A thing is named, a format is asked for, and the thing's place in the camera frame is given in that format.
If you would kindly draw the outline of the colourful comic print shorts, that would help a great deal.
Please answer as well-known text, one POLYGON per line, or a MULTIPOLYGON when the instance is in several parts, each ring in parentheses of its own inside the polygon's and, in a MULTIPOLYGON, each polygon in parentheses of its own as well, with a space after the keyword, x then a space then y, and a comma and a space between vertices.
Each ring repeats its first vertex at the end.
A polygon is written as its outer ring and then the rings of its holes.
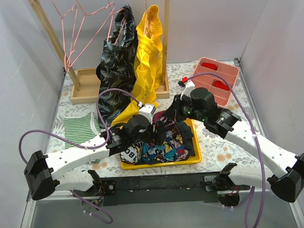
POLYGON ((185 161, 187 150, 184 149, 182 135, 177 121, 170 120, 159 111, 154 114, 153 122, 164 123, 165 140, 162 145, 139 142, 119 154, 121 160, 128 164, 144 165, 185 161))

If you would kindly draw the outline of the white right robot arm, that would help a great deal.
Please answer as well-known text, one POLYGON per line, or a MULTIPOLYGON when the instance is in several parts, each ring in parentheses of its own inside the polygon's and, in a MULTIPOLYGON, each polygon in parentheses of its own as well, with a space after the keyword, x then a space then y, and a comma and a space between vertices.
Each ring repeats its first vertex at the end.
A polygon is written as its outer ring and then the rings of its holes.
POLYGON ((209 132, 236 144, 263 163, 260 168, 248 168, 232 162, 208 185, 221 190, 240 185, 266 188, 289 203, 295 202, 302 192, 304 153, 296 155, 257 134, 240 116, 219 107, 206 88, 175 95, 164 116, 178 122, 186 119, 202 122, 209 132))

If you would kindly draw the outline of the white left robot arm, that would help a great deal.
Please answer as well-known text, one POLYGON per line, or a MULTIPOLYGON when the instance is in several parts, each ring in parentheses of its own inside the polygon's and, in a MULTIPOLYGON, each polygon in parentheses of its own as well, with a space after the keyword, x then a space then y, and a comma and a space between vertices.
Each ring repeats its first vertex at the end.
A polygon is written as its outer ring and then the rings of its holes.
POLYGON ((128 123, 120 123, 101 135, 55 153, 34 152, 24 175, 33 200, 47 198, 55 191, 77 191, 81 196, 104 194, 107 186, 94 170, 75 172, 74 169, 91 161, 127 152, 140 142, 160 144, 166 138, 161 121, 150 122, 142 115, 135 115, 128 123))

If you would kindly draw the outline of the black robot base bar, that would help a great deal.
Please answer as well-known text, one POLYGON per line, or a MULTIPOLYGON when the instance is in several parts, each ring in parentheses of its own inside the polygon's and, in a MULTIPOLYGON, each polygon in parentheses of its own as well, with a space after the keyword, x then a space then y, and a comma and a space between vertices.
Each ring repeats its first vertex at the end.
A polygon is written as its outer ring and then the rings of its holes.
POLYGON ((75 190, 84 199, 103 198, 105 206, 175 202, 214 202, 217 192, 235 191, 235 185, 218 172, 104 177, 87 191, 75 190))

